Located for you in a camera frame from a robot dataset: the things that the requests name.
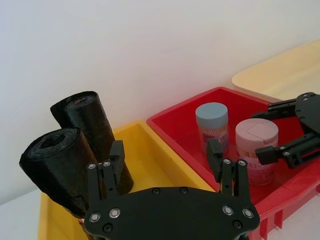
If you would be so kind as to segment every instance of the red plastic tray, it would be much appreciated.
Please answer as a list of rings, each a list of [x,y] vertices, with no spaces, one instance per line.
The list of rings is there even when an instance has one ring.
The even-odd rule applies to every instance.
[[[201,151],[195,111],[202,104],[219,102],[227,106],[230,149],[226,157],[237,160],[235,128],[253,113],[267,111],[267,101],[224,87],[194,96],[152,117],[147,124],[212,188],[218,190],[206,156]],[[279,144],[304,135],[296,117],[274,121],[279,127]],[[250,234],[251,240],[267,240],[268,233],[320,192],[320,159],[288,168],[284,160],[277,163],[272,183],[250,186],[251,201],[260,214],[261,223]]]

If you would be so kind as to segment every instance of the blue lid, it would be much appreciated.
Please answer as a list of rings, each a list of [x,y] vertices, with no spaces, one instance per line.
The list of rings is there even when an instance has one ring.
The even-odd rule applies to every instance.
[[[204,129],[219,129],[228,123],[228,109],[218,102],[209,102],[195,110],[196,123]]]

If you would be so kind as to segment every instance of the black trash bag roll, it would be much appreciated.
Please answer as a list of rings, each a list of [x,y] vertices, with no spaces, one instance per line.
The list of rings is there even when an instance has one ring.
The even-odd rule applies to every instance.
[[[109,159],[115,137],[96,92],[84,91],[69,96],[54,104],[50,111],[62,128],[80,128],[83,131],[99,163]],[[129,193],[134,185],[126,163],[122,169],[121,181],[117,184],[121,195]]]
[[[39,137],[19,162],[42,192],[77,218],[84,218],[89,208],[89,163],[98,162],[79,128],[63,128]]]

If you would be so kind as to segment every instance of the pink lid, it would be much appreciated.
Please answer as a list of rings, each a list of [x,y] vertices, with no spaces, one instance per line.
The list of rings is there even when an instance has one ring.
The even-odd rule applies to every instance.
[[[278,126],[272,121],[251,118],[240,122],[235,127],[237,147],[250,153],[265,146],[278,145]]]

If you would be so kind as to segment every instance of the jar with blue lid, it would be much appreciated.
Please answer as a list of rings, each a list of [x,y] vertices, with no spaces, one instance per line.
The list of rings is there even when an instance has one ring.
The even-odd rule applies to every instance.
[[[226,153],[229,148],[227,107],[219,102],[209,102],[199,106],[195,110],[195,116],[203,153],[207,152],[210,138],[218,139]]]

